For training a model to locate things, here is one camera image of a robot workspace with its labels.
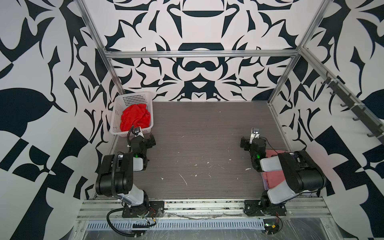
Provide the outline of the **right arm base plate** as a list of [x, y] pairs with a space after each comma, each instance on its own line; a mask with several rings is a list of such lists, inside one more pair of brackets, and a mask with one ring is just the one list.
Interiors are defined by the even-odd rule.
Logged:
[[245, 200], [244, 213], [249, 217], [286, 216], [285, 204], [274, 205], [264, 200]]

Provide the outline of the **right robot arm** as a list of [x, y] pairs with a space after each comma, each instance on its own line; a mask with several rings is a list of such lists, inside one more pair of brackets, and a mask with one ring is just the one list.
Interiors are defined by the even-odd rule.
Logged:
[[267, 139], [241, 138], [240, 147], [250, 153], [253, 168], [260, 173], [282, 171], [284, 180], [263, 193], [259, 209], [265, 211], [306, 193], [316, 193], [326, 186], [327, 178], [306, 151], [282, 152], [267, 157]]

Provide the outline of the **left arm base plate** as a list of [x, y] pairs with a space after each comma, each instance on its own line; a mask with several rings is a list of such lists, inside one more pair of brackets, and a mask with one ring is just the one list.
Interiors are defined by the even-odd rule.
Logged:
[[149, 201], [144, 202], [139, 206], [127, 207], [123, 210], [123, 218], [136, 218], [145, 216], [147, 218], [156, 218], [164, 213], [164, 201]]

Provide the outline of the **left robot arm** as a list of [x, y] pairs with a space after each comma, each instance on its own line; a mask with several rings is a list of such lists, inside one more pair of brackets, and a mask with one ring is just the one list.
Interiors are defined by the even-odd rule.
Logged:
[[130, 140], [127, 153], [104, 156], [95, 183], [99, 196], [114, 197], [128, 207], [147, 207], [148, 195], [134, 184], [134, 173], [145, 171], [149, 159], [148, 149], [156, 145], [153, 134], [148, 138], [136, 136]]

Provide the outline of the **red t-shirt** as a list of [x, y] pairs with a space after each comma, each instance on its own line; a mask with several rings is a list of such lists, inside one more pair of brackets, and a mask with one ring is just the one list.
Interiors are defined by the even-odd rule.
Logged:
[[141, 127], [148, 128], [151, 122], [151, 114], [147, 110], [146, 104], [136, 104], [127, 107], [121, 116], [120, 130], [126, 132], [131, 129]]

